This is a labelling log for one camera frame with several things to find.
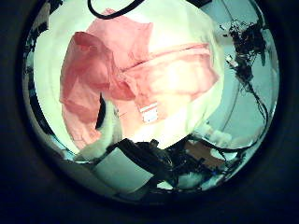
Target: pink shirt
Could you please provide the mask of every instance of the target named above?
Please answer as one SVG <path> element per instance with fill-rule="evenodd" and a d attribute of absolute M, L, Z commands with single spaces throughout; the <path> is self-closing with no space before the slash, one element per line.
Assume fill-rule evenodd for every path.
<path fill-rule="evenodd" d="M 218 80 L 208 44 L 189 43 L 149 53 L 152 23 L 124 16 L 95 20 L 72 37 L 61 75 L 66 129 L 80 149 L 101 137 L 95 130 L 100 95 L 119 110 L 123 137 L 166 119 Z"/>

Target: cable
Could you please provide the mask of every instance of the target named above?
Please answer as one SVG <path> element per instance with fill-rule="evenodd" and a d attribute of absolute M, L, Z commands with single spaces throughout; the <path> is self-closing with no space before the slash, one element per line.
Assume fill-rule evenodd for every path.
<path fill-rule="evenodd" d="M 99 14 L 97 11 L 95 11 L 95 9 L 93 8 L 93 5 L 92 5 L 92 0 L 87 0 L 87 6 L 88 6 L 88 9 L 91 11 L 91 13 L 95 17 L 97 17 L 99 19 L 102 19 L 102 20 L 111 20 L 111 19 L 114 19 L 116 17 L 122 16 L 122 15 L 128 13 L 129 11 L 132 11 L 133 9 L 138 7 L 144 1 L 145 0 L 135 0 L 129 6 L 124 7 L 120 11 L 114 12 L 110 15 L 102 15 L 102 14 Z"/>
<path fill-rule="evenodd" d="M 253 142 L 250 146 L 248 146 L 248 147 L 238 147 L 238 148 L 224 148 L 224 147 L 217 147 L 217 146 L 209 143 L 207 140 L 202 139 L 202 138 L 196 138 L 193 135 L 190 136 L 190 139 L 195 140 L 195 141 L 200 141 L 206 147 L 211 147 L 211 148 L 216 149 L 217 151 L 220 152 L 220 154 L 223 154 L 223 153 L 244 152 L 247 149 L 249 149 L 251 147 L 254 147 L 260 141 L 260 139 L 263 137 L 263 135 L 264 135 L 264 133 L 265 133 L 265 131 L 267 129 L 267 126 L 268 126 L 268 123 L 269 123 L 269 113 L 268 113 L 267 107 L 265 106 L 265 104 L 262 102 L 261 98 L 257 95 L 257 93 L 255 92 L 255 90 L 253 89 L 251 83 L 249 83 L 249 92 L 254 96 L 254 98 L 255 98 L 255 100 L 257 102 L 259 111 L 260 111 L 261 115 L 263 116 L 263 120 L 264 120 L 264 126 L 263 126 L 262 133 L 255 140 L 255 142 Z"/>

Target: pink garment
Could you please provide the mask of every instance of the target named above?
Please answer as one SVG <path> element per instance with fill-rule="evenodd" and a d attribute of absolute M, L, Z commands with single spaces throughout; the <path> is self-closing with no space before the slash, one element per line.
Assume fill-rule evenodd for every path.
<path fill-rule="evenodd" d="M 97 19 L 87 33 L 74 34 L 62 68 L 61 102 L 66 129 L 78 148 L 101 137 L 95 130 L 101 93 L 118 108 L 123 137 L 130 138 L 149 122 L 174 114 L 218 80 L 207 44 L 149 54 L 152 25 L 121 16 Z"/>

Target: white label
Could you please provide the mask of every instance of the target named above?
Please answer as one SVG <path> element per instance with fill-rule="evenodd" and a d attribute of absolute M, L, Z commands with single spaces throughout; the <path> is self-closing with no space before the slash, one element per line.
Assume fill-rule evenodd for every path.
<path fill-rule="evenodd" d="M 157 103 L 143 107 L 140 109 L 142 113 L 143 121 L 146 123 L 151 123 L 158 119 L 158 108 Z"/>

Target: fabric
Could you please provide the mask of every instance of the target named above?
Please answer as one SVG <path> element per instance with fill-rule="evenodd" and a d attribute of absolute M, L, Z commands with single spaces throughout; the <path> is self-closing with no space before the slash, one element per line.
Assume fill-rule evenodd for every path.
<path fill-rule="evenodd" d="M 123 137 L 130 138 L 217 82 L 207 43 L 149 53 L 153 26 L 124 16 L 97 19 L 86 33 L 72 37 L 62 68 L 61 102 L 66 129 L 78 148 L 101 137 L 95 130 L 101 94 L 118 108 Z"/>

